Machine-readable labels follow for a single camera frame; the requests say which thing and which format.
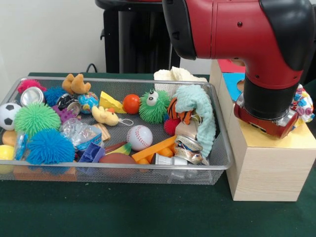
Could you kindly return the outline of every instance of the metal mesh basket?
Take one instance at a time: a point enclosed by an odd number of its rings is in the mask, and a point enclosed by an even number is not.
[[[18,80],[3,100],[2,104],[19,101],[20,95],[16,88],[25,79]],[[60,86],[64,78],[37,78],[43,86],[50,88]],[[56,165],[30,165],[26,161],[0,160],[0,179],[3,180],[40,180],[40,181],[78,181],[78,182],[120,182],[120,183],[155,183],[155,184],[205,184],[214,185],[223,171],[228,169],[233,160],[231,145],[228,140],[220,105],[215,88],[206,82],[173,82],[128,79],[86,79],[92,85],[91,91],[100,95],[107,92],[115,99],[122,101],[127,94],[143,95],[151,89],[164,89],[170,95],[184,84],[199,84],[209,95],[216,116],[216,140],[207,158],[210,165],[139,165],[139,164],[107,164],[107,163],[76,163],[66,162]],[[154,135],[153,144],[169,136],[161,124],[152,125],[144,122],[138,115],[119,114],[122,119],[134,121],[134,125],[145,125]],[[82,121],[96,123],[89,115],[82,115]],[[130,127],[118,124],[107,127],[111,139],[105,147],[126,140]]]

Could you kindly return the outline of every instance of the light blue knit fabric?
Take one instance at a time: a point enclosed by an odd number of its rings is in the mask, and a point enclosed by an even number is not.
[[[197,141],[203,146],[202,156],[208,157],[216,133],[215,117],[208,95],[199,85],[183,85],[177,89],[173,97],[177,97],[177,113],[195,109],[203,118],[203,122],[197,128]]]

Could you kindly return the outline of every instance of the red spiky ball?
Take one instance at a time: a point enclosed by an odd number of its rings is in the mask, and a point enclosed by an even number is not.
[[[42,86],[37,80],[34,79],[28,79],[21,82],[21,84],[18,87],[19,93],[23,93],[27,88],[30,87],[38,87],[42,91],[47,91],[46,87]]]
[[[174,136],[176,132],[176,127],[181,122],[179,118],[177,119],[167,119],[166,122],[164,122],[163,128],[166,131],[166,133],[170,136]]]

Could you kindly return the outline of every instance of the white wall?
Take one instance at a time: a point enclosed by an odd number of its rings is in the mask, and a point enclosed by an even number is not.
[[[93,0],[0,0],[0,100],[29,72],[104,72],[102,29]]]

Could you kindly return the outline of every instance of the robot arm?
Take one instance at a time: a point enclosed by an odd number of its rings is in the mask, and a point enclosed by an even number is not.
[[[246,65],[241,108],[235,115],[262,128],[284,125],[315,40],[315,12],[309,0],[163,0],[167,28],[177,53],[187,59],[239,58]]]

